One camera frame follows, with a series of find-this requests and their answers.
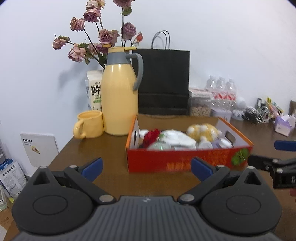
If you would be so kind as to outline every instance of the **pink rose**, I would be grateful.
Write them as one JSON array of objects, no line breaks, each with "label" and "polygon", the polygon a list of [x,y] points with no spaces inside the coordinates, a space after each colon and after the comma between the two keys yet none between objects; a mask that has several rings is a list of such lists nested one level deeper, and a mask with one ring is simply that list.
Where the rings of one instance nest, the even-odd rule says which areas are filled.
[{"label": "pink rose", "polygon": [[54,47],[55,50],[61,49],[64,45],[66,45],[66,40],[64,39],[55,39],[52,46]]},{"label": "pink rose", "polygon": [[123,28],[121,29],[121,34],[123,40],[131,40],[137,34],[136,27],[131,23],[126,23],[123,25]]},{"label": "pink rose", "polygon": [[108,48],[103,47],[101,44],[97,45],[96,48],[97,48],[97,50],[100,53],[103,53],[103,54],[107,54],[108,53]]},{"label": "pink rose", "polygon": [[106,2],[104,0],[89,0],[86,4],[86,10],[96,8],[101,10],[101,7],[104,8]]},{"label": "pink rose", "polygon": [[99,39],[100,39],[101,45],[111,44],[111,46],[114,47],[118,37],[119,37],[119,34],[117,30],[109,31],[107,29],[102,29],[99,31]]},{"label": "pink rose", "polygon": [[96,8],[92,8],[92,9],[88,9],[86,13],[84,13],[84,20],[93,23],[93,22],[97,22],[98,17],[100,16],[101,16],[100,10]]},{"label": "pink rose", "polygon": [[85,54],[86,54],[85,48],[79,48],[78,44],[74,44],[74,47],[68,53],[68,58],[72,59],[75,62],[82,62],[82,59],[86,58]]},{"label": "pink rose", "polygon": [[[99,45],[98,43],[93,43],[94,46],[97,48],[97,46]],[[89,44],[88,50],[90,51],[90,53],[92,55],[98,55],[98,53],[96,52],[96,50],[94,49],[94,47],[92,46],[92,44]]]},{"label": "pink rose", "polygon": [[128,8],[131,6],[131,2],[135,0],[113,0],[113,2],[122,8]]},{"label": "pink rose", "polygon": [[72,18],[70,26],[71,26],[72,31],[74,31],[74,30],[76,30],[77,32],[82,31],[84,28],[84,19],[83,18],[80,18],[80,19]]}]

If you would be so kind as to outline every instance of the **mug handle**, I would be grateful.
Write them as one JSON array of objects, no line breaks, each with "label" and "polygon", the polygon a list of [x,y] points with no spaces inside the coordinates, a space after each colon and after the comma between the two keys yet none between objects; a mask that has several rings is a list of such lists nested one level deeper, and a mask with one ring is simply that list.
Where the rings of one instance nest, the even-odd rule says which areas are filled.
[{"label": "mug handle", "polygon": [[80,128],[83,126],[84,120],[79,120],[76,122],[73,128],[73,135],[76,139],[84,139],[86,134],[84,132],[80,133]]}]

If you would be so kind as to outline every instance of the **blue gripper pad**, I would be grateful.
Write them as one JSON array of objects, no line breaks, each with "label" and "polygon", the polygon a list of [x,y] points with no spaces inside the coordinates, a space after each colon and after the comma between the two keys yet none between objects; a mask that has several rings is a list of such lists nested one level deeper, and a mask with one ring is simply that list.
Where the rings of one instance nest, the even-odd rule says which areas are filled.
[{"label": "blue gripper pad", "polygon": [[192,173],[202,182],[216,172],[216,168],[204,160],[194,157],[191,160]]},{"label": "blue gripper pad", "polygon": [[296,141],[275,141],[276,150],[296,151]]},{"label": "blue gripper pad", "polygon": [[85,167],[81,175],[84,176],[87,180],[93,182],[103,171],[103,159],[98,158],[94,160],[91,164]]}]

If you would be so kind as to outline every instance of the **red flower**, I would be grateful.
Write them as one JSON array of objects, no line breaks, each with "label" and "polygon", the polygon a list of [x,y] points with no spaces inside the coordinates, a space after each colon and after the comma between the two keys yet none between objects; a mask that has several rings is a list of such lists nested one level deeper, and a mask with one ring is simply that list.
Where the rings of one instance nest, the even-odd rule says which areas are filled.
[{"label": "red flower", "polygon": [[152,143],[154,143],[156,141],[156,139],[158,138],[160,134],[160,130],[155,129],[153,131],[149,131],[145,136],[144,136],[144,140],[143,140],[143,147],[147,148],[148,146],[150,146]]}]

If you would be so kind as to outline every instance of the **cardboard box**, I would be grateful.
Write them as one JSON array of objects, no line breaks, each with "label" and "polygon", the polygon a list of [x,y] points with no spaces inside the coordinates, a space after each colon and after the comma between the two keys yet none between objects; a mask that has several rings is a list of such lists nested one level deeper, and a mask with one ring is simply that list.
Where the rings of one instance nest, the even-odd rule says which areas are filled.
[{"label": "cardboard box", "polygon": [[[192,124],[209,123],[231,139],[233,148],[215,150],[153,151],[139,146],[140,129],[174,129],[186,132]],[[234,126],[221,118],[194,116],[149,116],[137,115],[132,123],[126,142],[129,172],[179,172],[190,171],[190,161],[199,157],[213,166],[222,164],[237,168],[245,164],[253,143]]]},{"label": "cardboard box", "polygon": [[6,202],[8,207],[0,211],[0,240],[4,239],[6,232],[13,221],[11,214],[12,203],[9,200],[6,200]]}]

